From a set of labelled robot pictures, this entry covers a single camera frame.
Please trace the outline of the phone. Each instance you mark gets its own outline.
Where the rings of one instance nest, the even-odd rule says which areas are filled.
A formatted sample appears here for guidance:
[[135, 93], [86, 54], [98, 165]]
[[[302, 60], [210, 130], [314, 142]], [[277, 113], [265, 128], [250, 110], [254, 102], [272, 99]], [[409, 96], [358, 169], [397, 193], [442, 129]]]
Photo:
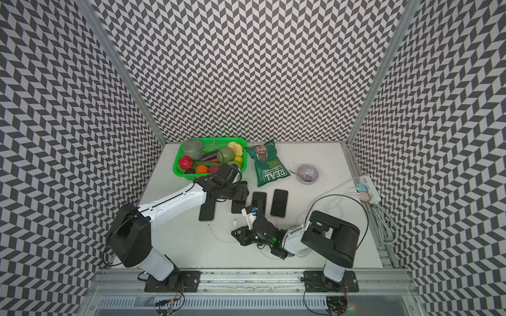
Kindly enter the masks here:
[[274, 190], [270, 214], [273, 217], [284, 218], [286, 216], [287, 200], [289, 193], [286, 190]]
[[206, 202], [200, 207], [199, 221], [213, 221], [216, 212], [216, 202], [211, 198], [207, 198]]
[[267, 202], [267, 193], [254, 192], [252, 194], [252, 206], [253, 208], [256, 208], [256, 212], [261, 216], [265, 216], [266, 202]]
[[242, 210], [246, 207], [245, 200], [233, 200], [231, 204], [232, 214], [241, 214]]

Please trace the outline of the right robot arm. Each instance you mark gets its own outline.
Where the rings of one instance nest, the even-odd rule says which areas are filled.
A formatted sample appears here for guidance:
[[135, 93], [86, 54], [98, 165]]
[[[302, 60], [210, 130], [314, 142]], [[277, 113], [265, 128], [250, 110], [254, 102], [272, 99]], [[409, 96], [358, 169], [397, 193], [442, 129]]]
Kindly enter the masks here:
[[242, 216], [246, 225], [231, 232], [241, 246], [267, 246], [271, 255], [282, 260], [313, 251], [325, 258], [322, 281], [335, 287], [344, 284], [359, 246], [357, 226], [321, 211], [312, 212], [305, 224], [289, 230], [278, 229], [254, 208], [243, 209]]

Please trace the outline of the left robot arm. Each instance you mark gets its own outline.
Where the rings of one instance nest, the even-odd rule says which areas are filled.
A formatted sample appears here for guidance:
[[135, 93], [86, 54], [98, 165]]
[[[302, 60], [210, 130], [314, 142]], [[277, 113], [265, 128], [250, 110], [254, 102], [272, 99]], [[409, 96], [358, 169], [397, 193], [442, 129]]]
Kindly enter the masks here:
[[192, 184], [159, 200], [135, 206], [123, 205], [111, 224], [106, 246], [125, 267], [137, 267], [155, 280], [166, 282], [177, 276], [177, 266], [152, 246], [152, 233], [180, 214], [207, 201], [243, 200], [249, 194], [235, 165], [223, 164], [218, 171], [193, 180]]

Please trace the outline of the magenta vegetable toy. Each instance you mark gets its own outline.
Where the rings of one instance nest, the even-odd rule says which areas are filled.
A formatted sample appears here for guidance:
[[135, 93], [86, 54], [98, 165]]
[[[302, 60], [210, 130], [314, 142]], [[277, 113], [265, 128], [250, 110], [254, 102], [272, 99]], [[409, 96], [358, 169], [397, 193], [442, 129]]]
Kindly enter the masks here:
[[208, 172], [214, 173], [214, 172], [219, 171], [219, 169], [220, 169], [220, 167], [218, 167], [218, 166], [210, 166], [210, 167], [208, 167]]

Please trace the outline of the orange pumpkin toy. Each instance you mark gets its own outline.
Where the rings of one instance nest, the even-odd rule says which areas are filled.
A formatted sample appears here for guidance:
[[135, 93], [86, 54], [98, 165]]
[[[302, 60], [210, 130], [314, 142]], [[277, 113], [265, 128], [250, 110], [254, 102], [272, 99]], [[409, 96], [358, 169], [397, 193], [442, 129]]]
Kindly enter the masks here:
[[198, 165], [198, 166], [195, 168], [195, 171], [196, 171], [196, 174], [209, 173], [208, 166], [206, 166], [206, 165]]

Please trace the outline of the green apple toy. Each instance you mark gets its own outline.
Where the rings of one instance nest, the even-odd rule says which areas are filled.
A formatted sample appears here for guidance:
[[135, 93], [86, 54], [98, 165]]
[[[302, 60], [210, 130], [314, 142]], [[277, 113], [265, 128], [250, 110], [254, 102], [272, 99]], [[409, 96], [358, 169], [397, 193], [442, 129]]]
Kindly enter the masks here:
[[236, 154], [234, 149], [228, 146], [220, 148], [217, 152], [217, 160], [220, 163], [229, 163], [235, 159], [235, 156]]

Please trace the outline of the purple eggplant toy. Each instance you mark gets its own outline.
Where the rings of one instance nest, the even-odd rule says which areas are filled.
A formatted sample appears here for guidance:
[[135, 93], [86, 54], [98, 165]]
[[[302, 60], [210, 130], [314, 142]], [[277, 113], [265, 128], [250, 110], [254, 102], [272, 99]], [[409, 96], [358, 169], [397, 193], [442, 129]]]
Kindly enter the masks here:
[[200, 158], [201, 161], [212, 161], [217, 158], [219, 150], [213, 150]]

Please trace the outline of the green cucumber toy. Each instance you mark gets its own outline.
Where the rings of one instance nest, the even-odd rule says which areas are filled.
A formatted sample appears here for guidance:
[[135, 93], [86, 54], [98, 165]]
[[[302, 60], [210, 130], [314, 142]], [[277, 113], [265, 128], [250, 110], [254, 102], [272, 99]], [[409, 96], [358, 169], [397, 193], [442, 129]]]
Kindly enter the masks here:
[[220, 167], [222, 163], [218, 161], [194, 161], [192, 166], [197, 167], [199, 165], [207, 166], [207, 167]]

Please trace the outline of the green plastic basket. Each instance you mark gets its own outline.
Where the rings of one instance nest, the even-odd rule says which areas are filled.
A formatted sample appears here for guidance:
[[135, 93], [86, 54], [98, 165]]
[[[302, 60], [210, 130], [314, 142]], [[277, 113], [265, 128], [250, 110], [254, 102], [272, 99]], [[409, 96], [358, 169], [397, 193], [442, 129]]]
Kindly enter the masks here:
[[[240, 145], [245, 151], [245, 148], [249, 146], [248, 142], [243, 138], [238, 137], [218, 137], [218, 138], [198, 138], [203, 143], [204, 153], [208, 154], [213, 151], [219, 150], [223, 147], [228, 147], [231, 142], [235, 142]], [[186, 173], [186, 170], [183, 170], [179, 165], [179, 160], [184, 157], [183, 149], [185, 142], [183, 142], [177, 151], [175, 156], [174, 164], [173, 164], [173, 172], [176, 176], [182, 177], [187, 180], [194, 180], [198, 176], [203, 176], [202, 174], [194, 174], [194, 173]]]

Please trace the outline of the red fruit toy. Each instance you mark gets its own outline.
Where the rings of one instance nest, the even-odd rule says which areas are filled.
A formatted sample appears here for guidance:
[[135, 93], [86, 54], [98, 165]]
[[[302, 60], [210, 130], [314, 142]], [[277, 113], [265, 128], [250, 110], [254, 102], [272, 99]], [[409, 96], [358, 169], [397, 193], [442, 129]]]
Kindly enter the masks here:
[[193, 166], [193, 160], [189, 156], [183, 156], [178, 160], [178, 166], [183, 170], [186, 171], [188, 169], [191, 169]]

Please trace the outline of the green chips bag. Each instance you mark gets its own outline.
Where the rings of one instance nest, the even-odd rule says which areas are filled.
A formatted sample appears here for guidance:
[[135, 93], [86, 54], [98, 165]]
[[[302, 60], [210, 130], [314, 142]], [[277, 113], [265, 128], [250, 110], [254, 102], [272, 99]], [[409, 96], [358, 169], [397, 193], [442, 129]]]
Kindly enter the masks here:
[[278, 158], [274, 140], [247, 147], [246, 152], [254, 160], [258, 188], [290, 176], [290, 172]]

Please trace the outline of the purple bowl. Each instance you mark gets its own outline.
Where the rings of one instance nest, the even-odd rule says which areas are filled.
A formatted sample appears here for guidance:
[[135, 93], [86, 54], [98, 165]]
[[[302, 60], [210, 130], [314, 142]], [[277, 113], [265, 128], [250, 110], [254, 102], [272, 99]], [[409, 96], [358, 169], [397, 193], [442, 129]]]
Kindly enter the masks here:
[[296, 175], [301, 183], [313, 184], [319, 179], [319, 171], [312, 165], [301, 165], [296, 170]]

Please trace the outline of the white power strip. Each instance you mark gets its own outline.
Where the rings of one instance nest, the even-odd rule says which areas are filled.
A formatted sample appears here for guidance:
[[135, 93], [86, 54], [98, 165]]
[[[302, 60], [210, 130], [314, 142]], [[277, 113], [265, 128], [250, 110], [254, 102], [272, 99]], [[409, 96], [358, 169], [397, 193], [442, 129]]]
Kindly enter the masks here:
[[359, 178], [359, 182], [361, 184], [365, 185], [365, 187], [367, 189], [367, 193], [370, 196], [370, 200], [369, 200], [370, 204], [378, 205], [382, 202], [382, 197], [379, 194], [379, 192], [378, 192], [378, 190], [377, 190], [377, 188], [370, 176], [361, 176]]

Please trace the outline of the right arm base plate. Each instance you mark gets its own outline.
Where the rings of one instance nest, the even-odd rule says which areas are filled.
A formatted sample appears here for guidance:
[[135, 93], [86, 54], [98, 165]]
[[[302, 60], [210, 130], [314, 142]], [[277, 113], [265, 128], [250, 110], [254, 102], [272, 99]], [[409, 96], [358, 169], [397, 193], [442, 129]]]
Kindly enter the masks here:
[[345, 271], [342, 280], [339, 282], [327, 278], [323, 271], [305, 271], [301, 281], [304, 283], [305, 291], [309, 293], [357, 293], [360, 290], [354, 271], [349, 270]]

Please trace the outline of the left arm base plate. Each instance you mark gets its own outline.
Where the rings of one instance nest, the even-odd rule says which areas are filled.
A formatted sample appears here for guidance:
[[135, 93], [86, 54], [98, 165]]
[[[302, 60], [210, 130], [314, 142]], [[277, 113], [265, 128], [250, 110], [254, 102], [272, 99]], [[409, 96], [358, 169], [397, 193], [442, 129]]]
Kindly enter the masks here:
[[162, 281], [150, 275], [145, 281], [144, 291], [152, 293], [179, 291], [183, 294], [197, 292], [201, 275], [201, 271], [174, 271]]

